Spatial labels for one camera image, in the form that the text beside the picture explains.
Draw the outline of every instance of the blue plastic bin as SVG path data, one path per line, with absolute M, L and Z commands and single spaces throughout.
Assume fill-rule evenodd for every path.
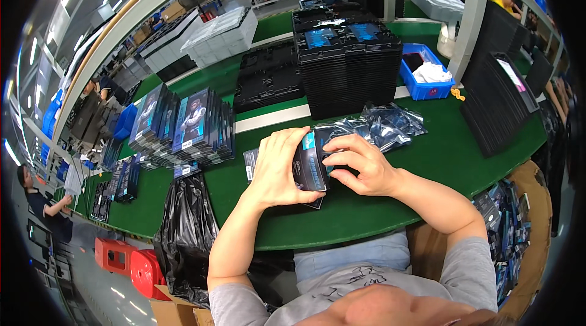
M 114 129 L 115 139 L 124 140 L 130 136 L 130 131 L 132 130 L 132 125 L 134 124 L 137 112 L 138 109 L 132 103 L 122 111 L 118 118 L 116 128 Z
M 424 44 L 403 44 L 403 53 L 409 54 L 417 52 L 421 55 L 424 62 L 432 62 L 439 64 L 443 67 L 443 71 L 447 72 L 448 69 L 443 66 L 437 56 L 429 50 Z M 403 78 L 403 82 L 407 87 L 407 90 L 411 94 L 411 98 L 414 100 L 432 100 L 432 99 L 444 99 L 450 94 L 450 89 L 456 84 L 456 81 L 452 78 L 450 81 L 438 82 L 438 83 L 418 83 L 411 70 L 407 66 L 405 60 L 401 60 L 401 68 L 399 74 Z

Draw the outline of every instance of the green workbench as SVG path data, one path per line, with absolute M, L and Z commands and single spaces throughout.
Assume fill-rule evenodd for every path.
M 255 41 L 290 32 L 289 17 L 287 13 L 273 16 L 272 21 L 265 22 L 263 27 L 261 20 Z M 436 51 L 439 25 L 396 22 L 389 24 L 389 27 L 403 42 L 420 42 Z M 235 56 L 223 60 L 172 84 L 169 89 L 185 97 L 209 86 L 218 91 L 224 100 L 231 101 L 240 59 L 241 56 Z M 136 98 L 160 83 L 162 81 L 156 75 L 149 77 L 141 85 Z M 306 103 L 306 99 L 302 98 L 263 107 L 238 114 L 237 121 Z M 414 137 L 410 146 L 387 153 L 387 159 L 395 167 L 448 185 L 468 198 L 488 188 L 526 161 L 546 140 L 545 131 L 536 114 L 504 152 L 485 159 L 458 110 L 461 104 L 459 100 L 450 96 L 443 100 L 413 101 L 407 97 L 397 103 L 421 112 L 429 133 Z M 239 133 L 236 136 L 236 159 L 205 168 L 206 185 L 220 226 L 247 187 L 243 152 L 258 147 L 260 139 L 276 130 L 314 125 L 317 122 L 305 117 Z M 133 153 L 125 146 L 120 158 Z M 105 173 L 87 181 L 87 194 L 80 197 L 77 212 L 87 216 L 96 184 L 110 178 L 111 174 Z M 171 170 L 160 168 L 141 171 L 138 198 L 130 204 L 112 203 L 108 225 L 131 234 L 152 237 L 161 224 L 171 181 Z M 321 210 L 316 211 L 304 205 L 267 210 L 259 223 L 255 248 L 296 249 L 345 242 L 384 233 L 420 220 L 414 211 L 397 200 L 361 197 L 334 179 L 331 184 Z

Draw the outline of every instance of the worker's hand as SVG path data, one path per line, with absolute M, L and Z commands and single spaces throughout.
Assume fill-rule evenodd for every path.
M 270 206 L 308 203 L 325 192 L 302 191 L 293 181 L 293 156 L 309 127 L 274 132 L 260 141 L 252 183 L 240 197 L 245 205 L 264 210 Z
M 347 169 L 334 169 L 333 177 L 354 190 L 357 194 L 371 197 L 390 196 L 398 193 L 400 175 L 385 156 L 364 138 L 357 134 L 336 137 L 324 146 L 324 151 L 335 152 L 323 160 L 326 166 L 348 165 L 360 172 L 358 177 Z

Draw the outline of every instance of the white cloth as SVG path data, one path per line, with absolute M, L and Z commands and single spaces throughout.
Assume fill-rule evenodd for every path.
M 444 72 L 442 65 L 432 62 L 424 62 L 413 72 L 413 76 L 418 83 L 447 82 L 452 79 L 452 73 Z

